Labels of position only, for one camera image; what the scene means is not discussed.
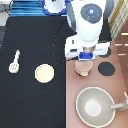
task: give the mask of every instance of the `table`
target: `table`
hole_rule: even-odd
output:
[[[86,87],[100,87],[106,90],[114,99],[115,103],[125,100],[124,92],[126,87],[115,47],[115,42],[111,42],[111,55],[107,58],[96,57],[93,68],[87,77],[78,76],[75,73],[75,60],[66,63],[66,128],[90,128],[78,117],[75,109],[75,101],[79,92]],[[102,76],[98,71],[101,62],[111,62],[115,67],[112,76]],[[113,122],[106,128],[127,128],[128,110],[117,111]]]
[[[55,34],[64,20],[66,17],[62,16],[8,18],[0,50],[0,128],[66,127],[66,63],[56,63],[54,57],[65,60],[66,38],[76,33],[64,22],[53,57]],[[111,41],[107,20],[100,35],[102,40]],[[21,52],[20,70],[10,74],[8,67],[16,50]],[[42,85],[34,78],[34,71],[44,63],[54,67],[55,78]]]

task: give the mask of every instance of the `bowl rim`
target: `bowl rim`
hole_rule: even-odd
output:
[[[104,89],[102,89],[102,88],[100,88],[100,87],[86,87],[86,88],[84,88],[82,91],[79,92],[79,94],[78,94],[78,96],[77,96],[77,98],[76,98],[76,111],[77,111],[77,114],[78,114],[79,118],[80,118],[85,124],[87,124],[88,126],[91,126],[91,127],[94,127],[94,128],[95,128],[95,127],[98,127],[98,128],[105,127],[105,126],[109,125],[109,124],[113,121],[113,119],[114,119],[114,117],[115,117],[116,109],[113,110],[113,116],[112,116],[112,118],[110,119],[110,121],[108,121],[106,124],[100,125],[100,126],[89,124],[88,122],[86,122],[86,121],[81,117],[81,115],[80,115],[80,113],[79,113],[79,110],[78,110],[78,99],[79,99],[79,97],[81,96],[81,94],[82,94],[83,92],[85,92],[85,91],[87,91],[87,90],[89,90],[89,89],[98,89],[98,90],[101,90],[101,91],[105,92],[105,93],[109,96],[109,98],[111,99],[112,103],[114,104],[114,100],[113,100],[112,96],[111,96],[107,91],[105,91]]]

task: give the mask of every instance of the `black mat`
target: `black mat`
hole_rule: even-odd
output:
[[[56,63],[52,56],[55,33],[65,19],[51,16],[7,20],[0,51],[0,128],[66,128],[66,66]],[[104,22],[100,39],[110,41],[109,26]],[[66,38],[74,34],[65,22],[55,44],[58,61],[65,60]],[[17,49],[21,52],[20,70],[11,74],[8,67]],[[55,78],[48,84],[34,78],[36,67],[44,63],[55,69]]]
[[[103,76],[112,76],[115,73],[115,68],[110,62],[100,63],[98,70]]]

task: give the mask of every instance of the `cable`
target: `cable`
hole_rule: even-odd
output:
[[[54,58],[54,60],[55,60],[57,63],[64,63],[64,62],[73,60],[73,58],[72,58],[72,59],[69,59],[69,60],[58,61],[58,60],[56,60],[56,58],[55,58],[55,53],[54,53],[54,46],[55,46],[56,37],[57,37],[57,35],[58,35],[58,32],[60,31],[60,28],[62,27],[62,25],[65,23],[66,20],[67,20],[67,19],[65,19],[65,20],[60,24],[60,26],[59,26],[59,28],[58,28],[58,30],[57,30],[57,33],[56,33],[55,36],[54,36],[54,41],[53,41],[53,58]]]
[[[9,13],[8,13],[8,11],[7,11],[7,9],[6,9],[6,7],[5,7],[5,4],[3,4],[1,1],[0,1],[0,3],[4,6],[4,11],[6,11],[7,12],[7,14],[9,15]]]
[[[9,10],[11,10],[11,4],[12,4],[12,2],[13,2],[13,0],[9,4]]]
[[[3,4],[1,1],[0,1],[0,3],[2,3],[2,5],[4,6],[4,9],[5,10],[3,10],[3,11],[0,11],[0,13],[2,13],[2,12],[7,12],[7,14],[10,16],[10,14],[9,14],[9,10],[11,10],[11,3],[12,3],[12,1],[10,2],[10,4],[9,4],[9,9],[6,9],[6,7],[5,7],[5,4]]]

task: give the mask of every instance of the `tabletop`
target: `tabletop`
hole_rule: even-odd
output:
[[[96,57],[90,74],[86,77],[75,73],[75,60],[66,63],[66,128],[90,128],[84,124],[78,117],[75,102],[77,95],[86,87],[100,87],[106,90],[114,99],[115,103],[125,100],[124,92],[126,87],[115,47],[115,42],[111,42],[111,55],[107,58]],[[103,76],[98,71],[98,65],[101,62],[111,62],[115,67],[115,73],[112,76]],[[106,128],[127,128],[128,110],[116,111],[112,123]]]

